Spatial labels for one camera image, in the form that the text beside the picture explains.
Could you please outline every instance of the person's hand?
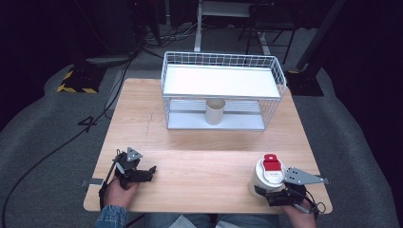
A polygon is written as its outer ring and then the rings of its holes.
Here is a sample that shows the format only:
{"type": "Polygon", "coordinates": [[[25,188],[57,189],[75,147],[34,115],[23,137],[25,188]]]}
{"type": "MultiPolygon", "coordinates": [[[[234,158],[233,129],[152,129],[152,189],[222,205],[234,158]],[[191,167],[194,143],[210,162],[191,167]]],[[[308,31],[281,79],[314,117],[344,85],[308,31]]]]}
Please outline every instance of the person's hand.
{"type": "MultiPolygon", "coordinates": [[[[304,200],[301,206],[304,208],[309,208],[310,204],[308,201],[304,200]]],[[[280,208],[285,214],[287,214],[294,228],[317,227],[317,221],[315,220],[315,215],[313,213],[306,214],[294,206],[280,206],[280,208]]]]}
{"type": "Polygon", "coordinates": [[[133,200],[137,189],[139,189],[140,184],[137,182],[130,182],[127,186],[129,188],[124,190],[120,185],[119,179],[111,182],[106,189],[104,198],[105,205],[121,206],[127,209],[133,200]]]}

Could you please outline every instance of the red object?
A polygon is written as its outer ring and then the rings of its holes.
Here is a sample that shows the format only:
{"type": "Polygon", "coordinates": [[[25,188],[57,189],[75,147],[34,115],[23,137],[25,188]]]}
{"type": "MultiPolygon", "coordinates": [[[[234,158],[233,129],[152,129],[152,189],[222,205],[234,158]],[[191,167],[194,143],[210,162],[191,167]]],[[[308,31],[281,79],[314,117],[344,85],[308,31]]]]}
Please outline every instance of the red object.
{"type": "Polygon", "coordinates": [[[274,154],[264,156],[263,166],[265,171],[281,171],[281,163],[274,154]]]}

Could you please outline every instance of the wire basket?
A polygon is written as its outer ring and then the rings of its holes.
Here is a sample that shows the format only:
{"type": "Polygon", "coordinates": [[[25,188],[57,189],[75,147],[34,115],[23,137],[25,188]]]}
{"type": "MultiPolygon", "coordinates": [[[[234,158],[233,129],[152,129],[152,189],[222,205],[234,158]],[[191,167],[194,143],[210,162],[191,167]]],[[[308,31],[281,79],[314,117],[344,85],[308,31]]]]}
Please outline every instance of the wire basket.
{"type": "Polygon", "coordinates": [[[161,86],[168,129],[265,130],[286,90],[274,56],[172,51],[161,86]],[[215,125],[205,120],[210,98],[225,100],[215,125]]]}

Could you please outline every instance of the black chair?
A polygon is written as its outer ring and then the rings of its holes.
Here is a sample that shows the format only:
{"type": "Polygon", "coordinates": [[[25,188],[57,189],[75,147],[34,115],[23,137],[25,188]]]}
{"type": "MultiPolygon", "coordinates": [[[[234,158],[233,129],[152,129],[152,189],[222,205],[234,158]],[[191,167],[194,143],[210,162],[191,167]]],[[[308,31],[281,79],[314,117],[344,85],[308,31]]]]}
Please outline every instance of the black chair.
{"type": "Polygon", "coordinates": [[[294,35],[297,30],[296,23],[287,8],[287,6],[278,5],[276,3],[254,4],[249,7],[249,18],[246,26],[243,28],[240,37],[245,32],[246,28],[249,29],[248,43],[246,45],[246,53],[249,53],[249,47],[251,46],[252,32],[277,32],[277,36],[270,43],[268,47],[287,47],[285,56],[282,61],[285,61],[290,50],[290,46],[293,42],[294,35]],[[291,37],[287,45],[275,44],[276,40],[284,31],[291,31],[291,37]]]}

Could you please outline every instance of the paper cup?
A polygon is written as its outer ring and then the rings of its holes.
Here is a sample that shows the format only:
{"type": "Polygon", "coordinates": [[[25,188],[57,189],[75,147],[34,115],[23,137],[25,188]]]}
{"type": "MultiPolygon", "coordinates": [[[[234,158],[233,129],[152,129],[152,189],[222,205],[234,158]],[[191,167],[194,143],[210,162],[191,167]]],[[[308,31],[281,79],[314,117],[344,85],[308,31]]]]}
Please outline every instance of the paper cup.
{"type": "Polygon", "coordinates": [[[252,177],[248,186],[251,194],[257,198],[261,195],[256,193],[255,185],[263,188],[268,192],[272,192],[283,185],[286,168],[276,155],[267,154],[264,159],[260,159],[255,166],[252,177]]]}
{"type": "Polygon", "coordinates": [[[221,122],[224,113],[225,100],[222,98],[207,99],[205,120],[208,124],[217,125],[221,122]]]}

